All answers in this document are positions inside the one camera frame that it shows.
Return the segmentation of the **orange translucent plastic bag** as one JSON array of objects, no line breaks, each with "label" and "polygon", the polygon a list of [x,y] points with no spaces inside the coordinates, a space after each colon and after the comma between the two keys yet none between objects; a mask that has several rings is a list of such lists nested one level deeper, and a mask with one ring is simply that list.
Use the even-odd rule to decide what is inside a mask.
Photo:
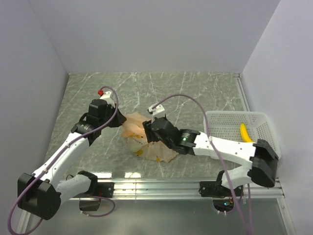
[{"label": "orange translucent plastic bag", "polygon": [[170,162],[178,153],[169,149],[162,142],[148,142],[143,128],[143,122],[149,121],[137,112],[125,115],[126,121],[122,124],[121,137],[126,148],[134,155],[156,162]]}]

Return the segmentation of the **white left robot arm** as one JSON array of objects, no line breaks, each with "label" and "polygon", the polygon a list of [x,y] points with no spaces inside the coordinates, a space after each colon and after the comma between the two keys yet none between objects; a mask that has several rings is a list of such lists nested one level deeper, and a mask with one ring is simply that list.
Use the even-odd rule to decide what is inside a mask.
[{"label": "white left robot arm", "polygon": [[43,220],[51,219],[70,198],[85,194],[100,196],[96,175],[80,171],[68,182],[61,181],[70,165],[101,136],[106,127],[120,127],[126,118],[111,98],[94,99],[72,127],[60,148],[32,174],[18,179],[18,207]]}]

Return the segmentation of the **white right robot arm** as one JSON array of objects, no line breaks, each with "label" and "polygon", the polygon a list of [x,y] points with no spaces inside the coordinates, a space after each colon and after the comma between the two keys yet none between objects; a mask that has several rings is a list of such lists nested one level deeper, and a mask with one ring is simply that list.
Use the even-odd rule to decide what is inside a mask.
[{"label": "white right robot arm", "polygon": [[275,185],[279,157],[266,140],[220,139],[196,130],[178,129],[165,117],[144,121],[143,127],[148,142],[161,141],[181,155],[209,156],[238,164],[239,167],[219,175],[215,184],[219,195],[251,182],[265,188]]}]

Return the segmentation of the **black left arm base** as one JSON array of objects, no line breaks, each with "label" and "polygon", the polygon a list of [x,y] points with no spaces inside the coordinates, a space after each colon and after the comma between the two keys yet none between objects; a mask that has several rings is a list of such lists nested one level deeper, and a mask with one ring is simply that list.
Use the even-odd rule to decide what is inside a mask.
[{"label": "black left arm base", "polygon": [[112,199],[114,191],[113,182],[100,182],[96,184],[95,189],[90,192],[81,193],[74,197],[79,199],[79,209],[83,212],[99,211],[101,202],[109,202]]}]

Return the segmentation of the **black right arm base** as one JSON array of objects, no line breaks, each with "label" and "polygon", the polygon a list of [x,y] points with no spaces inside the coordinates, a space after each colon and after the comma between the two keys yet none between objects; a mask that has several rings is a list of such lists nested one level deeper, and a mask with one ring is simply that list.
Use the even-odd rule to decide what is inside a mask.
[{"label": "black right arm base", "polygon": [[231,213],[235,209],[234,197],[231,190],[217,185],[213,181],[200,181],[199,194],[201,197],[212,198],[214,209],[218,213]]}]

